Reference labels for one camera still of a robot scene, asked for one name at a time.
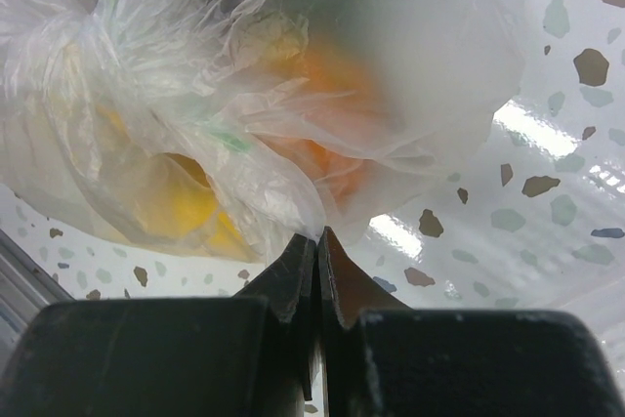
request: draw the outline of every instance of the white plastic bag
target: white plastic bag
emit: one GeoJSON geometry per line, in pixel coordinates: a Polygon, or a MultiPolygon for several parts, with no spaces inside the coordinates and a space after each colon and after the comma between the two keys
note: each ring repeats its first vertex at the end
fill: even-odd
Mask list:
{"type": "Polygon", "coordinates": [[[521,77],[511,5],[0,0],[2,182],[178,253],[358,235],[487,136],[521,77]]]}

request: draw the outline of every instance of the black plastic part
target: black plastic part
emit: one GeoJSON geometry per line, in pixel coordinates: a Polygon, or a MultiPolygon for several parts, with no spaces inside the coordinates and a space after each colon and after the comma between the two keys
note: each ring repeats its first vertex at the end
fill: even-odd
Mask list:
{"type": "Polygon", "coordinates": [[[284,347],[260,298],[57,304],[9,363],[0,415],[301,415],[284,347]]]}
{"type": "Polygon", "coordinates": [[[566,313],[368,312],[346,344],[343,415],[625,415],[594,338],[566,313]]]}
{"type": "Polygon", "coordinates": [[[378,285],[347,255],[332,229],[318,247],[321,295],[321,349],[325,364],[325,405],[332,417],[348,415],[348,389],[362,368],[347,333],[366,309],[410,310],[378,285]]]}
{"type": "Polygon", "coordinates": [[[316,338],[311,321],[317,316],[318,305],[318,287],[313,290],[315,254],[314,242],[296,234],[282,255],[235,295],[269,300],[285,338],[284,353],[297,366],[305,400],[313,398],[316,372],[316,338]]]}

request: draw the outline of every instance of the food in bag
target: food in bag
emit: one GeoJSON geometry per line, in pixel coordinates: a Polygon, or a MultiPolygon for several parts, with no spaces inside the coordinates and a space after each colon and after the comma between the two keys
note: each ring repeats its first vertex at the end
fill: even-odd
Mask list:
{"type": "Polygon", "coordinates": [[[0,175],[173,253],[356,239],[485,140],[518,0],[0,0],[0,175]]]}

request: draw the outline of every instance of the orange food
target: orange food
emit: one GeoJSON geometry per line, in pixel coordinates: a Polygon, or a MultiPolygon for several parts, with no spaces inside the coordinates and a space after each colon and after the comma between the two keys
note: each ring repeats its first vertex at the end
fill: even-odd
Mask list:
{"type": "MultiPolygon", "coordinates": [[[[306,119],[341,135],[350,126],[366,140],[383,115],[373,105],[380,101],[376,81],[365,67],[340,54],[325,41],[312,41],[301,55],[273,59],[269,70],[285,78],[305,77],[305,93],[327,94],[306,112],[306,119]]],[[[293,161],[313,181],[323,180],[338,204],[345,205],[365,182],[367,160],[350,158],[323,145],[301,139],[261,137],[271,149],[293,161]]]]}

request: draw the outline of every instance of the yellow object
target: yellow object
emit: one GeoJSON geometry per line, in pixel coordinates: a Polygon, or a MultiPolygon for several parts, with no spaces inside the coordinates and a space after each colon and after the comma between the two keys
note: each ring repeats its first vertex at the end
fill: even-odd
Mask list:
{"type": "MultiPolygon", "coordinates": [[[[125,132],[120,116],[102,107],[100,115],[107,118],[118,132],[125,132]]],[[[154,236],[172,239],[185,237],[197,229],[210,233],[204,245],[212,252],[239,260],[251,261],[254,253],[224,212],[206,179],[202,167],[182,155],[165,153],[153,158],[166,171],[159,175],[164,181],[150,185],[147,200],[137,201],[136,216],[144,230],[154,236]]]]}

